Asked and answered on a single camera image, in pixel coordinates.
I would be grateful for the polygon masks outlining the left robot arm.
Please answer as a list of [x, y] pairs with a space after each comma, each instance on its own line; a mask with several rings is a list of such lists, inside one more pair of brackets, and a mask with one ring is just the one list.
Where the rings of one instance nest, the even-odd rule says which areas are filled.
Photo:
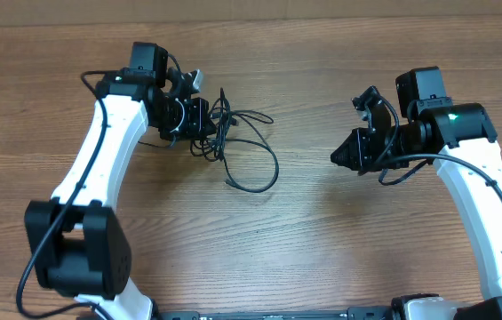
[[170, 143], [215, 132], [199, 97], [203, 73], [181, 70], [163, 47], [136, 42], [130, 63], [97, 70], [96, 84], [81, 80], [95, 98], [94, 115], [76, 159], [47, 201], [24, 215], [31, 257], [16, 291], [20, 314], [30, 275], [45, 289], [74, 299], [100, 319], [157, 319], [153, 299], [131, 280], [131, 247], [116, 217], [117, 200], [134, 149], [148, 127]]

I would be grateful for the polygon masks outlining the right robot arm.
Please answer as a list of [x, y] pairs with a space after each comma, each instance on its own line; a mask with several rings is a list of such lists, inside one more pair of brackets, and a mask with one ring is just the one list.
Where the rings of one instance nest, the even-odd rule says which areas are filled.
[[432, 165], [458, 209], [473, 249], [483, 300], [467, 304], [415, 293], [387, 306], [351, 307], [347, 319], [502, 319], [502, 156], [498, 134], [479, 103], [456, 104], [438, 67], [414, 68], [395, 80], [400, 107], [370, 86], [352, 104], [366, 122], [331, 153], [360, 175], [406, 169], [400, 184]]

